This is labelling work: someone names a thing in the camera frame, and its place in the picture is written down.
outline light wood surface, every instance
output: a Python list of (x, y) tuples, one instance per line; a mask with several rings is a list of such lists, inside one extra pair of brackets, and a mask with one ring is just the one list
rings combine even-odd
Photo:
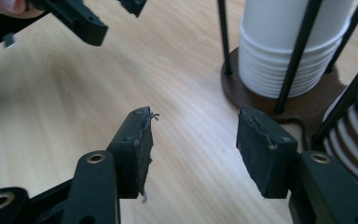
[[(236, 149), (216, 1), (148, 0), (138, 19), (118, 1), (86, 4), (109, 26), (99, 48), (51, 15), (0, 46), (0, 188), (35, 196), (71, 178), (83, 154), (106, 149), (127, 114), (150, 105), (160, 120), (148, 202), (121, 200), (123, 223), (291, 223), (287, 200), (263, 199)], [(227, 1), (231, 49), (243, 7)], [(337, 66), (348, 84), (358, 29)]]

